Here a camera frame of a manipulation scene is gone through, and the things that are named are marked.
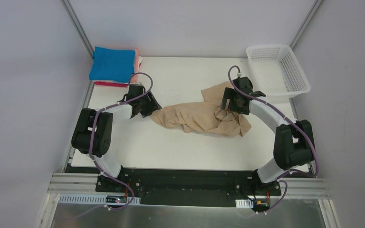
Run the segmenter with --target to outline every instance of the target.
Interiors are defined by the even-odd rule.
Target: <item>metal frame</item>
[[[69,0],[61,0],[65,10],[67,11],[71,22],[74,24],[83,44],[90,55],[93,54],[93,48],[85,34],[83,27],[78,20],[75,11]],[[290,47],[294,50],[302,38],[305,30],[309,26],[314,15],[320,8],[324,0],[315,0],[298,32],[296,33]],[[93,92],[93,83],[90,82],[86,95],[83,100],[83,107],[87,107],[90,101],[90,97]],[[290,99],[293,114],[298,118],[296,111],[296,103],[294,99]],[[62,171],[65,170],[69,158],[73,155],[75,149],[69,146],[68,155],[62,167]],[[98,174],[81,174],[81,173],[54,173],[47,191],[46,198],[43,203],[43,208],[40,213],[37,227],[49,228],[54,217],[54,213],[60,199],[61,194],[95,194],[95,195],[106,195],[107,192],[95,192]],[[324,218],[327,228],[339,228],[339,222],[336,215],[336,211],[331,200],[329,188],[327,182],[324,179],[309,179],[309,178],[283,178],[288,183],[287,199],[317,199],[321,213]],[[281,189],[284,190],[285,185],[280,185]]]

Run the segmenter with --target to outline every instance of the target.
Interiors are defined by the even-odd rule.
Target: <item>stack of folded cloth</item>
[[[111,50],[96,47],[93,59],[90,80],[128,83],[131,75],[139,72],[138,50]],[[137,76],[134,76],[131,82],[136,82]]]

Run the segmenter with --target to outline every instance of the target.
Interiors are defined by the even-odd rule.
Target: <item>folded cloth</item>
[[[134,73],[135,51],[96,47],[90,80],[128,82]]]
[[[176,104],[154,111],[152,120],[169,129],[182,126],[185,133],[197,131],[243,136],[251,128],[248,120],[241,114],[220,109],[226,87],[232,88],[229,82],[224,82],[202,90],[204,102]]]

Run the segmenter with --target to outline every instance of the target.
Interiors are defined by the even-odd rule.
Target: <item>blue cloth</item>
[[[128,82],[134,72],[135,51],[96,47],[90,80]]]

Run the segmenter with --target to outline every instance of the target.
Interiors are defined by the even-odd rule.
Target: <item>white plastic basket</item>
[[[291,98],[310,91],[310,84],[289,46],[253,46],[246,52],[253,85],[267,96]]]

